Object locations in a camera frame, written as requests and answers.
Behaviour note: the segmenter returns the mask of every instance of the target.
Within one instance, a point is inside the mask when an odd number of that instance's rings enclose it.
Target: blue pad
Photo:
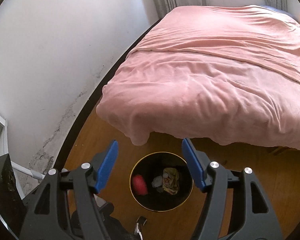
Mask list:
[[[106,187],[114,163],[117,160],[118,152],[118,142],[113,141],[107,150],[106,156],[103,159],[100,168],[97,171],[97,183],[94,187],[98,193],[100,193],[100,191]]]
[[[186,159],[188,169],[194,180],[194,184],[201,191],[203,191],[203,189],[206,187],[206,184],[203,180],[204,170],[196,157],[195,151],[196,149],[189,139],[182,140],[182,153],[184,158]]]

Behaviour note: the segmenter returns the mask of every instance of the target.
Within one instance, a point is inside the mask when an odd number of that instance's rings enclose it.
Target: pink blanket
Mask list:
[[[97,113],[135,145],[156,131],[300,149],[300,25],[259,6],[177,7],[103,87]]]

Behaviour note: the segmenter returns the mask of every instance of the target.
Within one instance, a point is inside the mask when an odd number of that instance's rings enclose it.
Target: metal screw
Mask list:
[[[54,174],[56,174],[56,173],[57,173],[57,170],[56,170],[56,169],[51,169],[51,170],[48,171],[48,174],[49,174],[49,175],[54,175]]]
[[[84,170],[90,168],[90,166],[91,166],[90,163],[82,163],[81,164],[81,168],[83,168]]]
[[[244,172],[247,174],[251,174],[252,173],[252,169],[249,167],[244,168]]]
[[[217,162],[210,162],[210,166],[212,167],[212,168],[218,168],[219,167],[219,163],[217,163]]]

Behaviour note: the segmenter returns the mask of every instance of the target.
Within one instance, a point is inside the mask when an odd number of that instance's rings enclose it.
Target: black trash can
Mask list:
[[[165,168],[175,168],[179,174],[179,190],[171,195],[163,191],[158,192],[152,187],[152,181],[157,176],[162,176]],[[148,188],[147,195],[137,195],[132,186],[132,178],[141,175]],[[134,199],[144,208],[154,212],[165,212],[181,206],[190,196],[193,180],[188,170],[186,161],[168,152],[151,153],[137,162],[130,174],[130,190]]]

